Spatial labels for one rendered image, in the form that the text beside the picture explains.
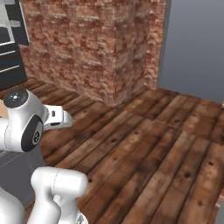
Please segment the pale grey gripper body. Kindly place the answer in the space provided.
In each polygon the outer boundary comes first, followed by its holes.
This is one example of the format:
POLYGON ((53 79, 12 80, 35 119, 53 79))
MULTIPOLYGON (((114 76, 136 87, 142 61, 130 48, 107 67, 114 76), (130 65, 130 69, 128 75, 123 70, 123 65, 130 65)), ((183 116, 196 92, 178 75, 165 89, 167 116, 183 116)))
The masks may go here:
POLYGON ((63 121, 61 126, 63 128, 68 128, 71 127, 73 125, 73 118, 71 117, 71 115, 67 112, 67 111, 63 111, 63 121))

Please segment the grey base cupboard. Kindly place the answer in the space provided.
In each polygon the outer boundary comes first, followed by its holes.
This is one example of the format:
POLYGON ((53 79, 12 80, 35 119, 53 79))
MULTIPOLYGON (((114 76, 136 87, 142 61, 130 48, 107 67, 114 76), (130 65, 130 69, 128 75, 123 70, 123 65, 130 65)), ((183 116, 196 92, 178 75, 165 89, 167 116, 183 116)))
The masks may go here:
POLYGON ((39 146, 27 153, 0 151, 0 186, 27 208, 35 198, 32 173, 45 165, 39 146))

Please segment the black built-in oven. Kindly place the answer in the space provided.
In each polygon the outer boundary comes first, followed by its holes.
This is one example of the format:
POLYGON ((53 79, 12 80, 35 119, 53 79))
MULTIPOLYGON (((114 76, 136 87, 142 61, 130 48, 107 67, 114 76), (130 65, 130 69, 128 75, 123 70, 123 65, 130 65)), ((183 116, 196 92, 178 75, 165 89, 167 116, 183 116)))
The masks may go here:
POLYGON ((19 46, 29 44, 21 0, 0 0, 0 90, 27 81, 19 46))

